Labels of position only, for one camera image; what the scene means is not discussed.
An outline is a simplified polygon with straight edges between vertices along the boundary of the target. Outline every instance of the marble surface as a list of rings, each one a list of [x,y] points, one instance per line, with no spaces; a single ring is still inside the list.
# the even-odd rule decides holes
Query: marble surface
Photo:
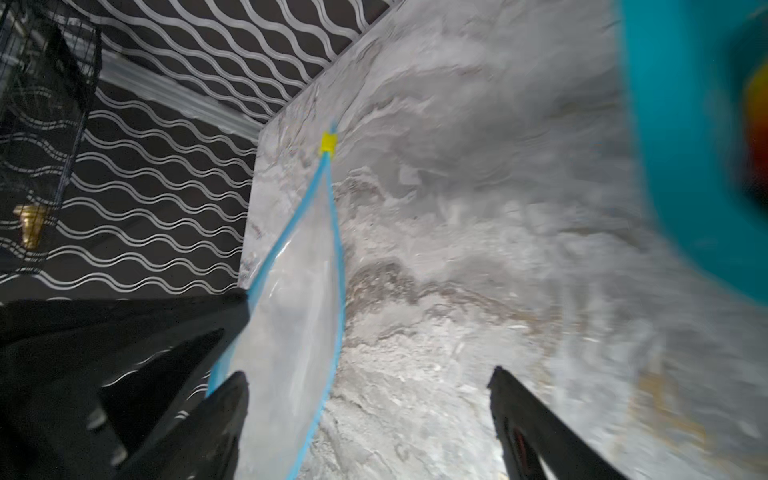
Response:
[[[240,281],[339,122],[347,325],[302,478],[504,478],[503,365],[630,478],[768,474],[766,310],[657,231],[608,0],[403,0],[263,130]]]

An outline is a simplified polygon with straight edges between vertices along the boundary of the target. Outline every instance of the patterned wall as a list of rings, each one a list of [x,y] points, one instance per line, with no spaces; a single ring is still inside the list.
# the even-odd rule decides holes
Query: patterned wall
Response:
[[[392,0],[65,0],[104,47],[266,123]]]
[[[102,82],[43,271],[17,298],[160,298],[237,283],[255,145]]]

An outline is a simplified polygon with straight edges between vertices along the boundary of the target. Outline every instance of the gray metal bar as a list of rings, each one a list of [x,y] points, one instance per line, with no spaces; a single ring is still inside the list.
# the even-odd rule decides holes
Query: gray metal bar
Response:
[[[173,108],[187,117],[211,124],[224,133],[258,143],[262,125],[246,115],[230,110],[112,51],[104,50],[101,62],[101,80],[131,91],[145,100]]]

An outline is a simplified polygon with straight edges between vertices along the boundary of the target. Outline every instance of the black object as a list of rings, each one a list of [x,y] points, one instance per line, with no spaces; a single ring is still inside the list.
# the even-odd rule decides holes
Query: black object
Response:
[[[497,366],[488,388],[496,435],[502,443],[510,480],[546,479],[539,455],[557,478],[626,479],[510,372]]]
[[[0,272],[39,273],[95,96],[101,31],[63,0],[0,5]]]
[[[0,478],[232,478],[245,375],[174,416],[248,319],[241,289],[0,308]]]

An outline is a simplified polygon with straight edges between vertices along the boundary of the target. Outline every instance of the yellow clip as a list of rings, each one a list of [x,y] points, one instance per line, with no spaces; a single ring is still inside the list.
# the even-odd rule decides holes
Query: yellow clip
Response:
[[[336,153],[336,140],[336,134],[324,133],[320,141],[320,154],[328,152],[332,157]]]

